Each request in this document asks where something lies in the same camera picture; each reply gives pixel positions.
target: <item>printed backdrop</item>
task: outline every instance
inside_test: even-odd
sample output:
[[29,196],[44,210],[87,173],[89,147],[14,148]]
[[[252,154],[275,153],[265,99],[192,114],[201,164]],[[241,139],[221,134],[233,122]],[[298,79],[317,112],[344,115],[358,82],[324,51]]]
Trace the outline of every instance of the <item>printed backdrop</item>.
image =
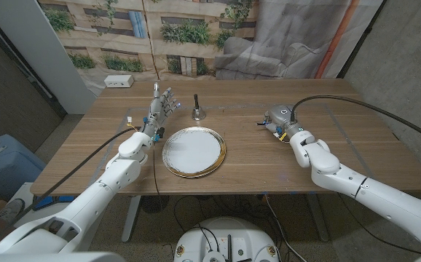
[[382,0],[39,0],[87,88],[337,76]]

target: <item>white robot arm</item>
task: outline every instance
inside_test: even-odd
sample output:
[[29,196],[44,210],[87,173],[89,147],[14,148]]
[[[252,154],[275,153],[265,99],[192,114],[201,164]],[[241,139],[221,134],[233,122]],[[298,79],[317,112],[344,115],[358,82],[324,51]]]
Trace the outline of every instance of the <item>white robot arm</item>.
[[20,226],[0,241],[4,253],[70,253],[77,251],[83,236],[106,209],[114,195],[132,183],[146,163],[147,151],[163,135],[162,124],[180,107],[171,100],[170,88],[162,95],[154,85],[154,99],[144,126],[119,147],[119,153],[108,163],[106,171],[64,210]]
[[340,163],[327,144],[297,122],[290,122],[291,109],[275,106],[265,114],[264,124],[276,137],[287,137],[301,167],[312,167],[312,181],[345,194],[383,218],[408,231],[421,242],[421,199],[351,170]]

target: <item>white robot body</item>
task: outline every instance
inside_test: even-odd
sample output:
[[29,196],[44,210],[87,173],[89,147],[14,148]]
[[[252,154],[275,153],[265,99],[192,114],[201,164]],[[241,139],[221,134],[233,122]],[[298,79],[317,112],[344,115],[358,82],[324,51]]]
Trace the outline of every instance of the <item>white robot body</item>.
[[[215,238],[206,229],[212,231]],[[275,244],[266,232],[250,222],[232,217],[210,218],[188,230],[178,241],[174,255],[175,262],[278,261]]]

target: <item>plate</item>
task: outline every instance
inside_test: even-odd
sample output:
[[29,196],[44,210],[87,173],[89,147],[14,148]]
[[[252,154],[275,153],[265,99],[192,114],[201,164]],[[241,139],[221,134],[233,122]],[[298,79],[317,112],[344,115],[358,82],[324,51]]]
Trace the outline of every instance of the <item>plate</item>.
[[173,174],[198,178],[214,171],[224,161],[224,139],[205,127],[188,127],[168,138],[162,160]]

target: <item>gray tarp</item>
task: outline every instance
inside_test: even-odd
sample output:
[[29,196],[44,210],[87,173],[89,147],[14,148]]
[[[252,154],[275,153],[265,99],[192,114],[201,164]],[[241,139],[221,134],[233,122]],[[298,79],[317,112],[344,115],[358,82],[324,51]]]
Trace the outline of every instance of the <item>gray tarp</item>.
[[254,42],[231,37],[217,79],[314,77],[349,0],[260,0]]

